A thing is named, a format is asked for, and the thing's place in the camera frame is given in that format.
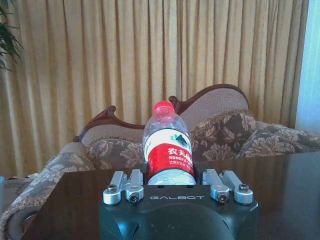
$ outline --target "red label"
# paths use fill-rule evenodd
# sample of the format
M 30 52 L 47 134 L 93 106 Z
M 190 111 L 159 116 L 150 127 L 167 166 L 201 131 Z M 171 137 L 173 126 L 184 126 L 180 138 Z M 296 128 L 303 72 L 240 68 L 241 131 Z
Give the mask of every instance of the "red label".
M 163 143 L 151 150 L 148 156 L 150 179 L 165 169 L 181 169 L 194 176 L 191 154 L 184 148 Z

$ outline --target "table surface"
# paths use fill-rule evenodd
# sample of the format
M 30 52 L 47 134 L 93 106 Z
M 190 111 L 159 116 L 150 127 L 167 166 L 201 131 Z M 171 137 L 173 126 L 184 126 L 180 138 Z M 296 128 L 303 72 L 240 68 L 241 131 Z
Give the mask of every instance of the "table surface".
M 210 167 L 233 170 L 253 190 L 259 239 L 320 239 L 320 153 L 212 161 Z M 22 239 L 98 239 L 98 205 L 114 171 L 65 173 Z

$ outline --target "water bottle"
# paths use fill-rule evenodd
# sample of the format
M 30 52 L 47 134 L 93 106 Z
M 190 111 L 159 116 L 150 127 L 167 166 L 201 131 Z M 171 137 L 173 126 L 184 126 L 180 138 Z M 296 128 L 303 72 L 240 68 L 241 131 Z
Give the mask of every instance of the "water bottle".
M 187 126 L 168 101 L 159 101 L 142 139 L 148 185 L 195 185 Z

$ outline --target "bottle label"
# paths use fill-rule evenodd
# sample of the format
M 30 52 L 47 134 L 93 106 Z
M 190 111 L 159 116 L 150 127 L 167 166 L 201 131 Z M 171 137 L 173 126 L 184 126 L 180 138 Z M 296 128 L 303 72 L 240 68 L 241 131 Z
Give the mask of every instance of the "bottle label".
M 166 169 L 181 169 L 194 176 L 192 147 L 187 135 L 175 129 L 154 132 L 144 146 L 148 178 Z

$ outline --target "carved wooden trim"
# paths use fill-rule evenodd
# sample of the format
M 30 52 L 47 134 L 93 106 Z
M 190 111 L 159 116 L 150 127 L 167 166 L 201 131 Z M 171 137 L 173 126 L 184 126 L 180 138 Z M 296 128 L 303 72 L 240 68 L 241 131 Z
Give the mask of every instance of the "carved wooden trim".
M 203 96 L 204 94 L 206 94 L 212 90 L 215 90 L 215 89 L 233 89 L 233 90 L 238 91 L 245 98 L 245 100 L 248 104 L 248 109 L 250 109 L 246 94 L 240 88 L 238 88 L 237 86 L 231 85 L 231 84 L 217 84 L 217 85 L 208 86 L 208 87 L 202 89 L 201 91 L 199 91 L 198 93 L 196 93 L 193 97 L 189 98 L 186 101 L 180 101 L 176 96 L 170 96 L 169 101 L 172 103 L 175 112 L 178 115 L 180 115 L 187 108 L 189 108 L 197 99 L 199 99 L 201 96 Z
M 173 104 L 175 112 L 178 115 L 180 115 L 202 95 L 215 89 L 234 89 L 239 93 L 241 93 L 245 98 L 246 102 L 248 103 L 248 99 L 245 93 L 240 88 L 230 84 L 217 84 L 217 85 L 208 86 L 202 89 L 201 91 L 199 91 L 197 94 L 195 94 L 193 97 L 191 97 L 186 101 L 180 101 L 179 99 L 177 99 L 176 96 L 170 96 L 169 101 Z M 110 106 L 107 109 L 100 112 L 83 128 L 79 136 L 75 136 L 73 138 L 73 142 L 80 142 L 89 129 L 99 125 L 118 125 L 125 128 L 130 128 L 130 129 L 145 128 L 145 125 L 136 125 L 136 124 L 127 123 L 125 121 L 120 120 L 115 116 L 115 111 L 116 111 L 116 107 Z
M 118 125 L 129 129 L 145 128 L 145 125 L 131 124 L 120 120 L 115 116 L 116 109 L 117 108 L 115 106 L 110 106 L 107 109 L 100 112 L 87 125 L 85 125 L 79 136 L 75 136 L 73 138 L 73 142 L 80 142 L 89 129 L 99 125 Z

